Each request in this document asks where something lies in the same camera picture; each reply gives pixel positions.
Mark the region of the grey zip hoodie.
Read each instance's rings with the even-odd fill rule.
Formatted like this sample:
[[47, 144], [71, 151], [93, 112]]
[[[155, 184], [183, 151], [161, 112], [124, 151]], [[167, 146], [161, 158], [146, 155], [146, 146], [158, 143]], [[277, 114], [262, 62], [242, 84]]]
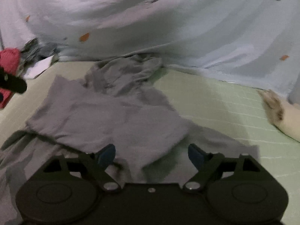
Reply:
[[160, 59], [135, 55], [100, 62], [83, 79], [57, 76], [40, 108], [1, 147], [1, 224], [19, 224], [15, 196], [51, 157], [96, 153], [116, 147], [108, 173], [123, 183], [184, 184], [197, 172], [188, 146], [259, 157], [257, 146], [245, 146], [216, 130], [182, 118], [149, 78]]

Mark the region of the white folded cloth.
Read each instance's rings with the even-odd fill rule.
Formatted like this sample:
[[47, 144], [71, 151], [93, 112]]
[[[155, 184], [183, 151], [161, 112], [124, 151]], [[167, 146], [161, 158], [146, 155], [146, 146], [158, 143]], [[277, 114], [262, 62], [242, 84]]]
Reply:
[[31, 80], [37, 78], [51, 66], [53, 58], [54, 56], [52, 55], [51, 57], [38, 61], [32, 67], [29, 67], [23, 76], [24, 79]]

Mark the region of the beige cloth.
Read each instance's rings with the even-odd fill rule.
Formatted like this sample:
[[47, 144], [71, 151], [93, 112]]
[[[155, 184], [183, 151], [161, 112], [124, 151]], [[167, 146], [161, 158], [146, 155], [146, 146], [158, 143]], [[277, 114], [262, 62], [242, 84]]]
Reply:
[[299, 142], [299, 104], [291, 104], [272, 90], [257, 90], [270, 124]]

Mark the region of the red checked garment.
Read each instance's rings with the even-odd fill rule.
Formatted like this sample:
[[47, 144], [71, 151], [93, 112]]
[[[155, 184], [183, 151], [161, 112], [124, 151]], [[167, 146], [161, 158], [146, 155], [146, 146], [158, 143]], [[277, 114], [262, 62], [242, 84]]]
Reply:
[[[6, 48], [1, 51], [1, 68], [3, 68], [6, 73], [16, 75], [19, 63], [20, 63], [19, 49]], [[10, 101], [13, 92], [7, 89], [3, 89], [1, 87], [1, 95], [3, 95], [3, 100], [1, 101], [1, 109], [3, 109]]]

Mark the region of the green plaid shirt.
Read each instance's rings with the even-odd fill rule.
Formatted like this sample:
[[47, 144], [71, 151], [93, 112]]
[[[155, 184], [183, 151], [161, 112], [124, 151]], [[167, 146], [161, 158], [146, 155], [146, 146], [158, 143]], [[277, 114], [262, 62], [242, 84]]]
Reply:
[[44, 59], [50, 59], [49, 66], [59, 60], [57, 43], [40, 44], [37, 38], [28, 41], [20, 51], [17, 76], [24, 76], [30, 70], [37, 69], [39, 62]]

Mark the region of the green grid cutting mat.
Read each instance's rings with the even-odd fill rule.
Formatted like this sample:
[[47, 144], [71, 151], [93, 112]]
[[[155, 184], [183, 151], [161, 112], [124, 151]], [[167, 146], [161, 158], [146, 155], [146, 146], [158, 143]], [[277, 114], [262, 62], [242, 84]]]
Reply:
[[[13, 96], [1, 111], [1, 141], [24, 127], [56, 75], [78, 79], [91, 67], [90, 61], [60, 62], [30, 80], [27, 92]], [[299, 142], [268, 122], [256, 89], [165, 68], [158, 71], [154, 87], [168, 97], [182, 117], [243, 144], [259, 146], [261, 164], [289, 195], [283, 222], [299, 224]]]

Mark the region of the light green carrot print sheet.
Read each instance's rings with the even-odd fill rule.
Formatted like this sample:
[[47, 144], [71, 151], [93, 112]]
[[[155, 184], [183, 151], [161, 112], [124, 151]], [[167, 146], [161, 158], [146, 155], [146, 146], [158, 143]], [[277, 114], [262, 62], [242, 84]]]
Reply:
[[278, 94], [299, 76], [299, 0], [1, 0], [1, 39], [62, 61], [156, 53], [172, 68]]

